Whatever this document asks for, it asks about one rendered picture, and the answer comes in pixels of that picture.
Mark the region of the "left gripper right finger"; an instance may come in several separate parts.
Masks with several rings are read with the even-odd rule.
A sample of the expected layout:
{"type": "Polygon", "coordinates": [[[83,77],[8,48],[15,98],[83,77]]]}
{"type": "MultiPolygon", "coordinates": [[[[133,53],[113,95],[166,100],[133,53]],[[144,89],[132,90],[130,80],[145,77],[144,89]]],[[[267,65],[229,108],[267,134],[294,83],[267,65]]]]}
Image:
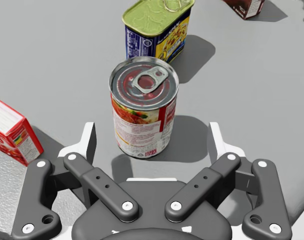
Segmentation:
{"type": "Polygon", "coordinates": [[[243,233],[251,239],[291,239],[289,220],[276,165],[267,159],[247,160],[245,152],[224,142],[219,124],[208,126],[211,166],[203,168],[165,204],[167,220],[184,221],[204,201],[218,207],[233,191],[257,196],[245,214],[243,233]]]}

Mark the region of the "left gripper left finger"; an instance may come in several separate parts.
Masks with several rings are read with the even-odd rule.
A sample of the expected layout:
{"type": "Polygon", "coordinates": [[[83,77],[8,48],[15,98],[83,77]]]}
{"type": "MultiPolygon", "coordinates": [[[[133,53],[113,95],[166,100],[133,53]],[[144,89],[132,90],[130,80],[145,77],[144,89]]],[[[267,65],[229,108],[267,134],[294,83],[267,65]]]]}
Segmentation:
{"type": "Polygon", "coordinates": [[[62,230],[51,207],[58,191],[70,189],[90,208],[100,200],[121,222],[139,217],[139,204],[102,169],[92,165],[96,149],[93,122],[84,126],[81,140],[60,150],[57,159],[32,161],[26,170],[12,227],[13,239],[52,239],[62,230]]]}

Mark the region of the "red and white can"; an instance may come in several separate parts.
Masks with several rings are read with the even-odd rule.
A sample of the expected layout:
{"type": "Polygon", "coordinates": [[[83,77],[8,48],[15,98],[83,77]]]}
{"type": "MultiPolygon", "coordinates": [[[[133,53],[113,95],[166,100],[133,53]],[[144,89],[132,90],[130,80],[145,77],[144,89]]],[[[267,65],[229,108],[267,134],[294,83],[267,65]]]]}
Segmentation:
{"type": "Polygon", "coordinates": [[[112,71],[109,90],[119,148],[137,159],[160,154],[170,141],[175,118],[175,70],[155,57],[128,58],[112,71]]]}

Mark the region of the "green and blue rectangular can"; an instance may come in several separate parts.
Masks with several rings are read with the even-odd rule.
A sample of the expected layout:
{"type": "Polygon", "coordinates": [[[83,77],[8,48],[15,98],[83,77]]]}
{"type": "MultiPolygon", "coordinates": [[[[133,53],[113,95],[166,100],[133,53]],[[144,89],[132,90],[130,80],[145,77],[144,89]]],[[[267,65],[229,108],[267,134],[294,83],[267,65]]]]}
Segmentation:
{"type": "Polygon", "coordinates": [[[195,0],[138,0],[127,9],[126,58],[150,56],[170,63],[183,50],[195,0]]]}

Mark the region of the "red and white carton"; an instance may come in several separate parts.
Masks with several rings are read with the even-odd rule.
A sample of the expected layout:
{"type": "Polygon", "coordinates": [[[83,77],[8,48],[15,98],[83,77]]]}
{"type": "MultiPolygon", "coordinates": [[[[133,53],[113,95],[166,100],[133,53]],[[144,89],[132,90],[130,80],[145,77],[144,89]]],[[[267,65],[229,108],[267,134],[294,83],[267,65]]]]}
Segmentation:
{"type": "Polygon", "coordinates": [[[24,166],[43,153],[27,118],[0,100],[0,151],[24,166]]]}

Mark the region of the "brown and red carton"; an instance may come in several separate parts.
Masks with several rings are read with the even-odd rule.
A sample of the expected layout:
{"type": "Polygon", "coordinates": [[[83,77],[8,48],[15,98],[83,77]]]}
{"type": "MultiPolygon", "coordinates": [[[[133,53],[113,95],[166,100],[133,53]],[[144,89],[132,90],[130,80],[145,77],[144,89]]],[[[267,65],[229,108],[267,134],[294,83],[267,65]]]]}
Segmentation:
{"type": "Polygon", "coordinates": [[[243,20],[260,14],[265,0],[222,0],[243,20]]]}

